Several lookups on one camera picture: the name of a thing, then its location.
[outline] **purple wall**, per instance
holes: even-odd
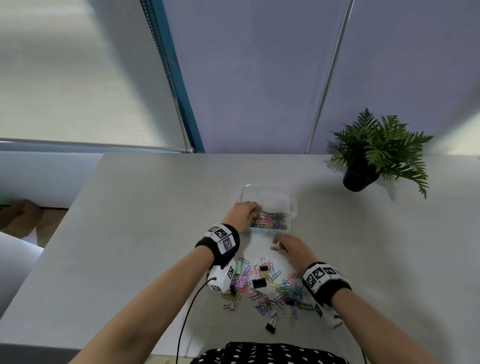
[[[303,153],[344,0],[164,0],[207,153]]]
[[[437,139],[479,112],[480,1],[356,0],[311,153],[365,107]]]

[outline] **clear plastic box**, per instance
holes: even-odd
[[[263,229],[252,228],[252,232],[275,235],[279,232],[287,233],[291,229],[291,220],[297,215],[297,200],[289,197],[287,189],[283,187],[256,186],[247,184],[242,188],[239,202],[255,201],[258,202],[263,211],[283,212],[285,213],[286,229]]]

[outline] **potted plant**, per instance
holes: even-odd
[[[353,125],[344,124],[344,130],[333,132],[339,142],[334,146],[338,153],[331,161],[347,166],[343,185],[358,192],[379,176],[387,180],[403,177],[415,181],[427,198],[427,174],[421,152],[433,135],[409,132],[406,125],[400,123],[397,115],[382,116],[379,122],[365,109]]]

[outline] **black and white polka dot clothing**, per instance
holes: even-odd
[[[348,364],[323,350],[304,349],[287,344],[229,342],[224,349],[206,351],[193,364]]]

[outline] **human arm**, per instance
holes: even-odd
[[[297,237],[278,234],[274,243],[279,243],[279,252],[301,275],[319,261]],[[350,289],[336,291],[331,303],[372,364],[438,364],[431,354]]]
[[[240,234],[260,207],[236,204],[222,220]],[[140,364],[148,358],[200,279],[214,253],[200,245],[157,277],[122,308],[77,354],[71,364]]]

